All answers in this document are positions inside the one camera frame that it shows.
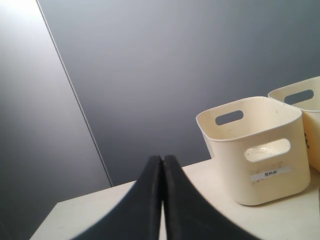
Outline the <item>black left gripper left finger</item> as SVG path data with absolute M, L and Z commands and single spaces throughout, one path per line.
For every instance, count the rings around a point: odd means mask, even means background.
M 141 175 L 120 202 L 77 240 L 157 240 L 162 213 L 163 162 L 149 157 Z

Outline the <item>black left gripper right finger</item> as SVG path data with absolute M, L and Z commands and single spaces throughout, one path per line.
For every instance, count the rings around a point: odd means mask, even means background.
M 174 155 L 163 160 L 166 192 L 163 199 L 168 240 L 253 240 L 216 210 L 191 183 Z

